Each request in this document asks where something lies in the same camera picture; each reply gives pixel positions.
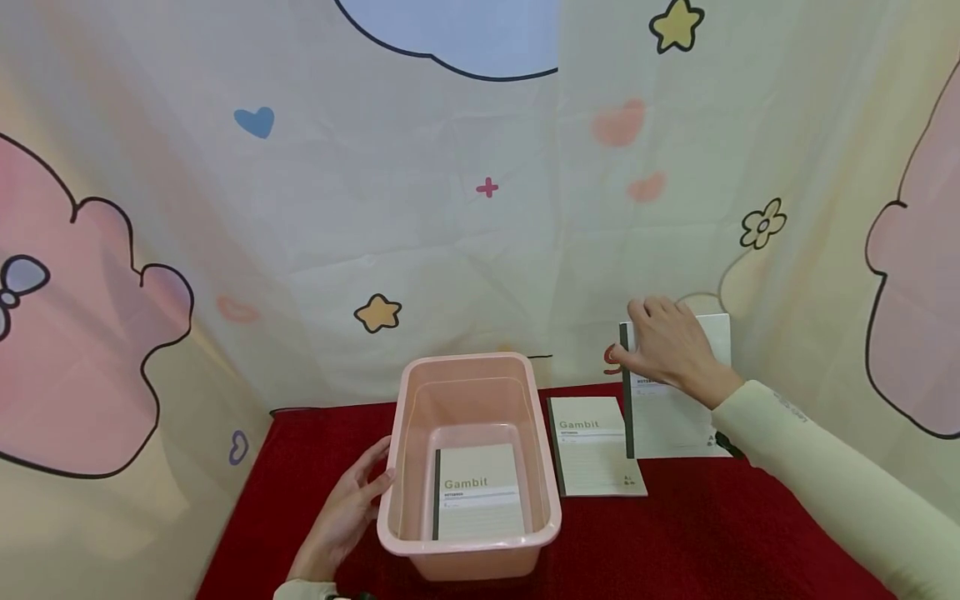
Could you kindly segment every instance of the blue heart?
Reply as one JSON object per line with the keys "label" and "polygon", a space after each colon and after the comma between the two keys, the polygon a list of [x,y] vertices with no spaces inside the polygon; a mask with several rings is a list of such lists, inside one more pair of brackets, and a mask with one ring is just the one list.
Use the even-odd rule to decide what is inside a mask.
{"label": "blue heart", "polygon": [[260,139],[267,139],[274,129],[274,111],[268,107],[260,107],[257,112],[250,112],[242,108],[233,112],[233,120],[243,130]]}
{"label": "blue heart", "polygon": [[247,435],[237,429],[233,432],[233,446],[230,448],[229,461],[233,466],[239,465],[243,459],[247,456],[247,450],[250,449],[250,442],[247,441]]}

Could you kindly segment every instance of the purple heart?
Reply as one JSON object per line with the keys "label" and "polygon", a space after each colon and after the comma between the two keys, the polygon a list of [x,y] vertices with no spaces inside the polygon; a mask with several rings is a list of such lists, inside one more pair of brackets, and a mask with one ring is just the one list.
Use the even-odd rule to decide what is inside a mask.
{"label": "purple heart", "polygon": [[248,450],[250,450],[250,442],[247,441],[247,434],[237,429],[233,432],[233,446],[230,448],[229,456],[230,464],[236,467],[243,462]]}

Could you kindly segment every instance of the hand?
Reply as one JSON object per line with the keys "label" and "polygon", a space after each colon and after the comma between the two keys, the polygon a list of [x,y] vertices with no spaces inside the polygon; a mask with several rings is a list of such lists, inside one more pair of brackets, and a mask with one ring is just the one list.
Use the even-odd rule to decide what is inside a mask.
{"label": "hand", "polygon": [[619,344],[611,357],[638,375],[671,385],[710,410],[743,385],[736,372],[713,357],[707,334],[689,307],[663,296],[631,300],[636,352]]}
{"label": "hand", "polygon": [[376,519],[377,507],[371,502],[394,483],[392,468],[367,483],[373,465],[386,458],[389,449],[387,436],[368,448],[340,477],[297,552],[287,581],[333,581],[337,567]]}

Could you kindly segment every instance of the plastic storage basket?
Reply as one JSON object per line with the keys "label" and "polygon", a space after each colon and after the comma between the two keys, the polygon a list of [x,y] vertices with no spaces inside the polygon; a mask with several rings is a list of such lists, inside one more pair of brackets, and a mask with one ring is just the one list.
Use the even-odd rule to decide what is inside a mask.
{"label": "plastic storage basket", "polygon": [[[438,448],[512,444],[525,534],[432,540],[433,456]],[[387,467],[396,480],[376,525],[387,551],[409,557],[428,581],[521,577],[560,532],[560,495],[533,367],[498,352],[424,358],[407,366]]]}

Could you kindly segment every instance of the yellow star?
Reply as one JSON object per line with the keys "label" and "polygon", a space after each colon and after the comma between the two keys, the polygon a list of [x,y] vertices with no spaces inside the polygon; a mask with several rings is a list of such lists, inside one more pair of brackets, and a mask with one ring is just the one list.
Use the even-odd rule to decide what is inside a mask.
{"label": "yellow star", "polygon": [[370,296],[367,303],[353,311],[353,316],[363,324],[368,333],[376,333],[380,329],[393,329],[400,324],[396,313],[403,305],[391,302],[383,294]]}
{"label": "yellow star", "polygon": [[703,9],[691,8],[689,0],[671,0],[665,13],[650,19],[650,32],[657,36],[657,53],[670,48],[689,52],[697,40],[694,30],[703,20]]}

